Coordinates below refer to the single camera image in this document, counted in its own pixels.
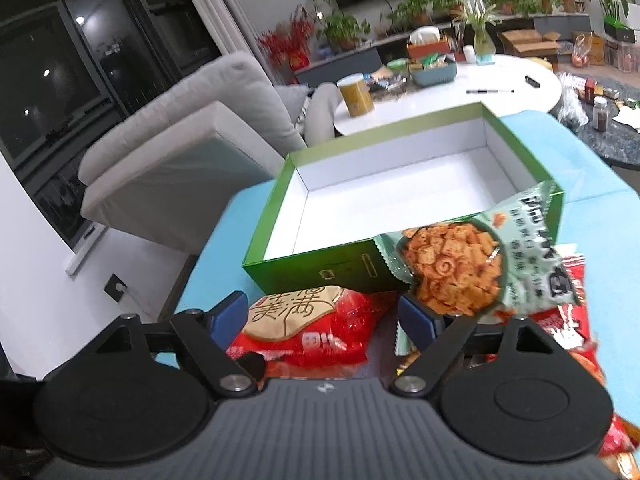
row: white table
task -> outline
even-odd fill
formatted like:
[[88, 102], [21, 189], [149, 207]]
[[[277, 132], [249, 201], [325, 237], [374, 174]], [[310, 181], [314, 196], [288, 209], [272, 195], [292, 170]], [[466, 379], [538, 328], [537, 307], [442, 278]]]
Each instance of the white table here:
[[[527, 75], [539, 82], [540, 88], [525, 83]], [[514, 93], [467, 94], [467, 89], [513, 89]], [[396, 100], [377, 102], [372, 112], [360, 117], [350, 117], [343, 101], [335, 111], [334, 125], [338, 132], [348, 136], [376, 126], [479, 101], [498, 117], [523, 110], [548, 112], [558, 104], [560, 94], [560, 82], [551, 70], [521, 57], [497, 55], [493, 65], [478, 66], [460, 62], [458, 76], [451, 83], [424, 88]]]

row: white logo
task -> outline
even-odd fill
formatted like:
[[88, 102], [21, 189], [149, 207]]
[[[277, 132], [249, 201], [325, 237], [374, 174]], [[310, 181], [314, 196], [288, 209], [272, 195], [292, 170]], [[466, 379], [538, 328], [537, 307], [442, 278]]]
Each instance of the white logo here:
[[316, 390], [318, 390], [322, 394], [330, 394], [335, 390], [335, 386], [333, 386], [331, 383], [324, 383], [316, 386]]

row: power outlet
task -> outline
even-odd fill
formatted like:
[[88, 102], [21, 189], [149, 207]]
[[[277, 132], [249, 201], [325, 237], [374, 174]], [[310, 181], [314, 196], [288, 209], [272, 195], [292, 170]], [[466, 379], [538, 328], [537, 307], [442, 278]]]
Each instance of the power outlet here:
[[120, 303], [120, 300], [124, 296], [124, 291], [127, 289], [127, 285], [115, 274], [112, 274], [109, 281], [104, 286], [104, 291], [113, 298], [116, 303]]

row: black round disc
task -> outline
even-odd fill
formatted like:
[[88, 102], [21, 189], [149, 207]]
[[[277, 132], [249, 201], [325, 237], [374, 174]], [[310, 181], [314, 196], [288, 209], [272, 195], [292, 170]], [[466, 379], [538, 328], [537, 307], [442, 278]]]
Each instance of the black round disc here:
[[171, 452], [198, 433], [208, 412], [195, 378], [132, 352], [76, 358], [46, 383], [33, 409], [48, 447], [98, 466]]
[[604, 388], [572, 357], [537, 353], [498, 357], [453, 376], [440, 409], [472, 446], [529, 463], [597, 452], [613, 414]]

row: ribbed surface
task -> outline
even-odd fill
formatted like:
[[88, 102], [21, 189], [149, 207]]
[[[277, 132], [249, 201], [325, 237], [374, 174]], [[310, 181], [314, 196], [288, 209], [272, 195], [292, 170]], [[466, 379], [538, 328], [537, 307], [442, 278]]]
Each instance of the ribbed surface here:
[[273, 380], [259, 396], [224, 402], [188, 446], [122, 470], [57, 460], [42, 480], [614, 480], [594, 457], [511, 465], [453, 435], [426, 402], [375, 379]]

